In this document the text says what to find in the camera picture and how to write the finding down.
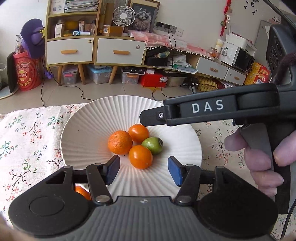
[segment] table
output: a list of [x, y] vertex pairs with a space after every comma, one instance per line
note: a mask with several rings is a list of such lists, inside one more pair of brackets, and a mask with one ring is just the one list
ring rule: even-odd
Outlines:
[[[0, 116], [0, 213], [10, 223], [8, 208], [12, 200], [62, 166], [60, 139], [67, 120], [85, 104], [19, 110]], [[231, 120], [192, 124], [202, 146], [202, 168], [222, 165], [251, 183], [243, 151], [229, 152], [224, 138], [238, 127]], [[199, 198], [212, 191], [201, 185]], [[286, 215], [279, 215], [272, 234], [280, 237]], [[293, 214], [287, 233], [296, 231]]]

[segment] picture frame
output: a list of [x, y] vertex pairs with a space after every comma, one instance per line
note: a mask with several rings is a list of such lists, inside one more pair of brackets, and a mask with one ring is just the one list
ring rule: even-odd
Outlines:
[[154, 0], [131, 0], [130, 7], [135, 11], [136, 19], [128, 29], [152, 33], [159, 6], [160, 2]]

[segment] cabinet leg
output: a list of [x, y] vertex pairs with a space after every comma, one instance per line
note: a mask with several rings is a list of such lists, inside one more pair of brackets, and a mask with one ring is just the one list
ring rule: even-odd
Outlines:
[[58, 85], [61, 85], [62, 72], [63, 72], [63, 65], [59, 65], [59, 70], [57, 72], [57, 82], [58, 82]]
[[78, 69], [79, 69], [79, 74], [80, 74], [80, 78], [81, 78], [81, 82], [83, 85], [85, 85], [85, 77], [84, 77], [84, 72], [83, 72], [83, 66], [82, 64], [78, 65]]
[[113, 69], [112, 69], [112, 72], [111, 72], [111, 75], [110, 75], [110, 79], [109, 79], [109, 85], [111, 85], [112, 82], [113, 82], [113, 79], [114, 79], [114, 76], [116, 74], [117, 68], [118, 68], [118, 66], [113, 66]]

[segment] cat picture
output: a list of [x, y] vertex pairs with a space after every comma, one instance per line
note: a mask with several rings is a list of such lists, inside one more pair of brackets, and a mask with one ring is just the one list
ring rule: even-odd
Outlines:
[[135, 21], [132, 24], [133, 30], [149, 32], [151, 24], [151, 13], [139, 10], [136, 13]]
[[158, 8], [133, 3], [132, 9], [136, 13], [136, 18], [128, 29], [152, 33]]

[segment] plate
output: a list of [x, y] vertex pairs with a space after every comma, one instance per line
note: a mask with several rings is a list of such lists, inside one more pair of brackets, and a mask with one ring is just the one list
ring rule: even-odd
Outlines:
[[[109, 136], [118, 130], [128, 131], [140, 123], [142, 110], [162, 106], [157, 101], [138, 96], [110, 96], [80, 108], [66, 123], [61, 137], [61, 153], [66, 165], [74, 170], [93, 163], [106, 163], [114, 154], [109, 151]], [[148, 127], [150, 136], [163, 140], [163, 151], [153, 157], [151, 167], [134, 168], [128, 155], [120, 156], [120, 170], [110, 186], [113, 200], [117, 196], [171, 196], [179, 191], [168, 171], [168, 157], [182, 164], [200, 166], [202, 150], [191, 125]]]

